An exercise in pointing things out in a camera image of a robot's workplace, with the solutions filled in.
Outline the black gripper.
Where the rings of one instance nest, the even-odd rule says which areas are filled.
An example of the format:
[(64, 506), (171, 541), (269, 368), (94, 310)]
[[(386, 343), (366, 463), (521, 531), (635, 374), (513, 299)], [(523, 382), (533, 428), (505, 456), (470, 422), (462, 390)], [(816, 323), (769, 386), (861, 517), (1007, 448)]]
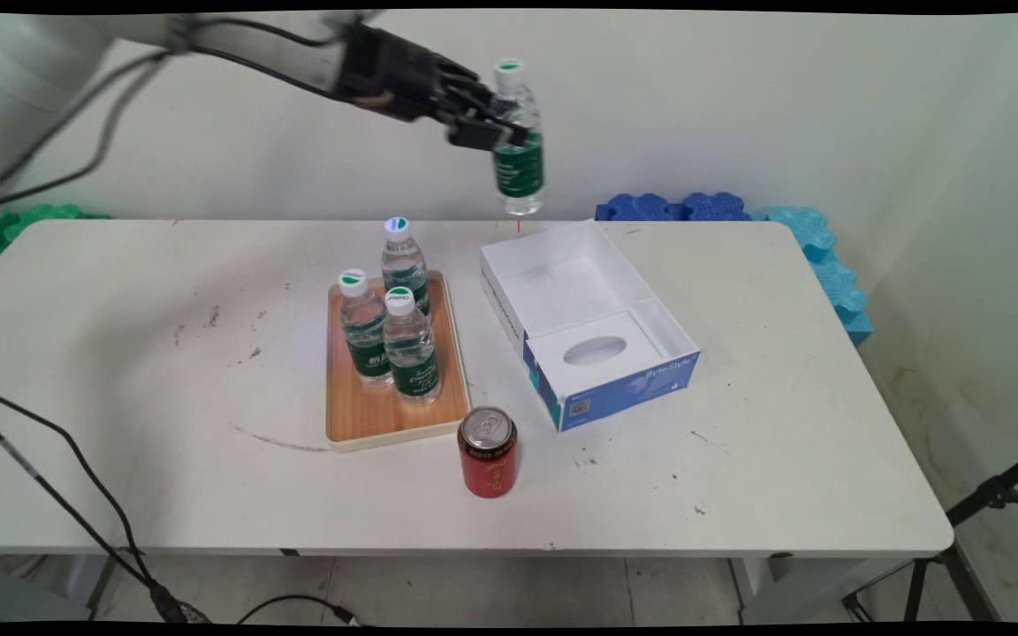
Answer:
[(419, 44), (359, 24), (344, 32), (344, 56), (331, 92), (359, 108), (412, 122), (447, 124), (456, 148), (522, 148), (529, 126), (502, 119), (496, 93), (476, 72)]

